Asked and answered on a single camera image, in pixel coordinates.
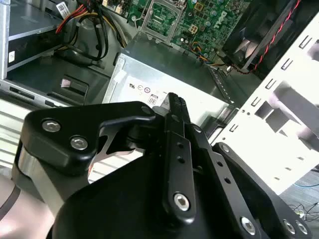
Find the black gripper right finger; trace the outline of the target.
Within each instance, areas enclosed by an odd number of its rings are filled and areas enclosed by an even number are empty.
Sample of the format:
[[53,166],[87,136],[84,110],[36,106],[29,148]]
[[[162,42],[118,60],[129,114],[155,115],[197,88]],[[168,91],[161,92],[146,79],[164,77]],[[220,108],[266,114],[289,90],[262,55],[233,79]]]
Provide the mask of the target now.
[[306,223],[228,145],[208,143],[201,128],[190,122],[181,97],[177,98],[177,115],[184,122],[207,185],[219,198],[220,238],[313,238]]

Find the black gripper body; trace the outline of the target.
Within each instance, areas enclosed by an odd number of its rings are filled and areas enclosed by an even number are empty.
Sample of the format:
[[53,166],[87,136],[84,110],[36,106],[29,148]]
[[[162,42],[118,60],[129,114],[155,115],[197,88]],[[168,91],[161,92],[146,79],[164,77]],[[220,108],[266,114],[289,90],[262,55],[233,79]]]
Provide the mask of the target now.
[[134,160],[72,195],[53,226],[55,239],[244,239],[247,234],[206,173],[194,172],[196,216],[183,225],[166,214],[163,162]]

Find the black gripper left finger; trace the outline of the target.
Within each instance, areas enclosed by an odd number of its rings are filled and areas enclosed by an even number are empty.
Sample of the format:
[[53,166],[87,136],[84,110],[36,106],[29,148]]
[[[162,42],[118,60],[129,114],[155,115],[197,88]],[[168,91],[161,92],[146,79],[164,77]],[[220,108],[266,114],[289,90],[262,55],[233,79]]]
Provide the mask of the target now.
[[31,112],[22,127],[18,154],[36,159],[57,175],[63,192],[75,194],[90,185],[80,178],[98,154],[143,149],[137,159],[153,156],[163,162],[164,211],[176,222],[191,224],[196,215],[191,144],[177,115],[178,97],[167,95],[164,116],[138,101]]

